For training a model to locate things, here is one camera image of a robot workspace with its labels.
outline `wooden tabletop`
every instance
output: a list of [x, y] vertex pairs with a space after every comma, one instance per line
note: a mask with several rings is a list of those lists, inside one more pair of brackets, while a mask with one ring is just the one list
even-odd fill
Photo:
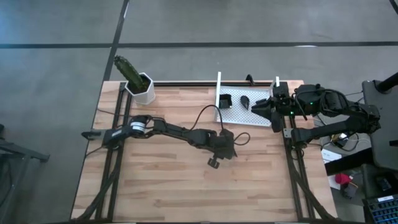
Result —
[[[303, 84], [288, 81], [290, 91]], [[113, 112], [119, 82], [104, 82], [98, 108]], [[215, 87], [156, 87], [156, 100], [148, 106], [132, 104], [131, 114], [151, 114], [168, 123], [190, 128], [200, 110], [215, 103]], [[196, 128], [213, 129], [214, 109], [203, 112]], [[113, 115], [97, 111], [93, 128], [109, 129]], [[312, 128], [313, 121], [296, 118], [297, 126]], [[116, 222], [273, 222], [297, 221], [281, 133], [271, 128], [224, 124], [235, 136], [251, 135], [249, 144], [235, 146], [238, 157], [207, 165], [212, 153], [167, 136], [127, 139], [124, 145]], [[92, 141], [88, 151], [100, 147]], [[72, 218], [78, 217], [98, 193], [106, 150], [85, 159]], [[319, 147], [305, 149], [310, 188], [320, 203], [336, 216]], [[108, 208], [105, 200], [104, 214]], [[305, 200], [301, 194], [304, 213]]]

